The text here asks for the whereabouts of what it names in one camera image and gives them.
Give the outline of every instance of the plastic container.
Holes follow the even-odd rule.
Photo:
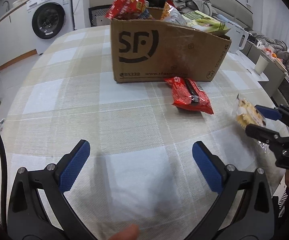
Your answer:
[[[12,7],[13,8],[18,7],[22,2],[23,2],[23,0],[17,0],[14,3],[12,3]]]

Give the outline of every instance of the bag of chips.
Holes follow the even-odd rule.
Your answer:
[[[106,17],[120,20],[153,19],[146,7],[145,0],[114,0]]]
[[[187,22],[182,17],[180,12],[178,12],[178,10],[168,2],[165,2],[165,6],[163,7],[163,13],[161,14],[160,20],[187,26]]]
[[[210,100],[202,88],[189,78],[173,77],[165,79],[172,86],[173,105],[191,111],[213,114]]]

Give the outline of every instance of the faucet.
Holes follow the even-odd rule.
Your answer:
[[[5,2],[8,4],[8,9],[6,10],[8,12],[10,10],[10,4],[9,4],[9,1],[4,1],[2,6],[4,6]]]

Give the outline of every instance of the plastic wrapper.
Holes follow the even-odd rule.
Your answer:
[[[119,20],[153,19],[146,7],[145,0],[114,0],[106,17]]]
[[[211,33],[216,36],[226,34],[230,29],[224,22],[220,22],[198,10],[182,15],[189,27],[202,32]]]
[[[187,26],[187,22],[182,17],[180,12],[178,12],[178,10],[168,2],[165,2],[165,6],[163,7],[163,13],[161,14],[160,20]]]
[[[213,114],[210,100],[196,82],[181,77],[165,79],[172,86],[173,105],[191,111]]]
[[[248,124],[266,127],[265,117],[246,98],[242,98],[240,94],[237,96],[233,116],[244,130]]]

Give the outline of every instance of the blue gripper pad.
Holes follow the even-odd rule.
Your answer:
[[[267,119],[277,121],[282,118],[282,114],[277,109],[259,105],[256,105],[255,108]]]
[[[76,145],[76,147],[69,154],[66,155],[62,157],[62,159],[67,162],[67,165],[63,168],[59,167],[62,170],[58,178],[58,186],[61,193],[64,193],[71,189],[83,165],[88,159],[90,155],[89,142],[81,140]]]
[[[222,192],[222,176],[214,166],[210,157],[212,154],[202,142],[195,142],[192,146],[192,156],[206,179],[210,189],[220,194]]]

